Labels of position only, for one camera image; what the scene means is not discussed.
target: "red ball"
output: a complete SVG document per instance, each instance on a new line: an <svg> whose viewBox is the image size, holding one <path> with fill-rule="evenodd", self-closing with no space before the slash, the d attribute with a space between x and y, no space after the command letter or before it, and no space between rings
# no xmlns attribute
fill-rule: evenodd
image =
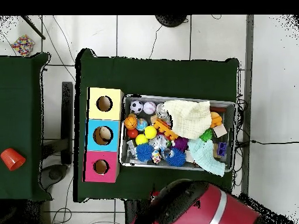
<svg viewBox="0 0 299 224"><path fill-rule="evenodd" d="M135 138L138 136L138 131L136 129L128 129L127 134L128 134L128 137Z"/></svg>

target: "blue spiky ball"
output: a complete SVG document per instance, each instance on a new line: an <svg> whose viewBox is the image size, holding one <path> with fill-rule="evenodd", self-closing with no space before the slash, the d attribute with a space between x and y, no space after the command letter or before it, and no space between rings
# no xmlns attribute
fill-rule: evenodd
<svg viewBox="0 0 299 224"><path fill-rule="evenodd" d="M173 148L171 150L171 153L168 157L165 159L169 165L175 166L175 167L181 167L186 162L186 155L182 151L180 151L177 148Z"/></svg>
<svg viewBox="0 0 299 224"><path fill-rule="evenodd" d="M148 143L139 144L136 147L137 159L140 160L141 162L147 162L148 160L152 159L153 151L154 148Z"/></svg>

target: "orange basketball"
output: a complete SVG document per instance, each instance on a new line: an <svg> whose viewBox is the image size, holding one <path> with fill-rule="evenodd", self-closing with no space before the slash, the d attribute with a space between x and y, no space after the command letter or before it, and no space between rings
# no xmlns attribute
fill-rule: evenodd
<svg viewBox="0 0 299 224"><path fill-rule="evenodd" d="M125 120L124 120L124 125L128 130L135 129L137 126L137 118L129 115Z"/></svg>

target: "red plastic cup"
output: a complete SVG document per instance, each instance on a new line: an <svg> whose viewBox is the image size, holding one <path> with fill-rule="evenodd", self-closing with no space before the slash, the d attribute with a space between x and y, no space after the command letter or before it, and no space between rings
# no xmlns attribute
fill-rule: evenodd
<svg viewBox="0 0 299 224"><path fill-rule="evenodd" d="M18 169L26 161L26 159L22 155L17 153L17 151L12 148L5 149L1 153L1 159L4 161L5 165L10 171Z"/></svg>

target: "dark green tablecloth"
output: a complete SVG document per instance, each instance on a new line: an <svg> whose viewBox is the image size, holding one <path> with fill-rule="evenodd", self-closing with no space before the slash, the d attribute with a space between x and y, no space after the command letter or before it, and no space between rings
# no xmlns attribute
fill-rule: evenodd
<svg viewBox="0 0 299 224"><path fill-rule="evenodd" d="M48 54L0 56L0 152L14 148L26 158L9 171L0 159L0 198L48 200L39 186L41 158L41 68Z"/></svg>
<svg viewBox="0 0 299 224"><path fill-rule="evenodd" d="M87 87L121 89L125 94L184 97L236 102L238 60L168 61L95 57L83 49L76 58L74 198L148 198L182 178L205 180L231 188L232 173L224 177L205 171L125 167L116 183L82 182Z"/></svg>

